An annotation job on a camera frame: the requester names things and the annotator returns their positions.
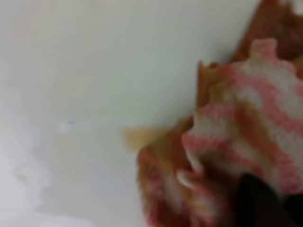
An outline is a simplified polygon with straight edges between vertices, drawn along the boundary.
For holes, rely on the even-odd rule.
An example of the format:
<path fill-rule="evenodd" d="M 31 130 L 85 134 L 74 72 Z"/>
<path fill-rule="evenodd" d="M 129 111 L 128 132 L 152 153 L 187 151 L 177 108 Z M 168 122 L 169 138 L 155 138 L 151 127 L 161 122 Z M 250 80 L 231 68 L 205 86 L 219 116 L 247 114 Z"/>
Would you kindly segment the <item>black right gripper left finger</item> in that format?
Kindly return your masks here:
<path fill-rule="evenodd" d="M 237 189 L 237 227 L 286 227 L 288 215 L 276 194 L 258 178 L 245 174 Z"/>

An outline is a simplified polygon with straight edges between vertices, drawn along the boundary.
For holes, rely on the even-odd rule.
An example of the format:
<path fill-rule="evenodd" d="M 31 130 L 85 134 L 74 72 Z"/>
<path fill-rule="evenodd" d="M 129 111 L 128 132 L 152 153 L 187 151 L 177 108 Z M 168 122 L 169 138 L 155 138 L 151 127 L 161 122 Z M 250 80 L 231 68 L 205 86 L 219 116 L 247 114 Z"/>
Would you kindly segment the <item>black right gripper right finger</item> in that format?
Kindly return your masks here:
<path fill-rule="evenodd" d="M 284 209 L 291 219 L 299 226 L 303 226 L 303 195 L 288 196 L 284 203 Z"/>

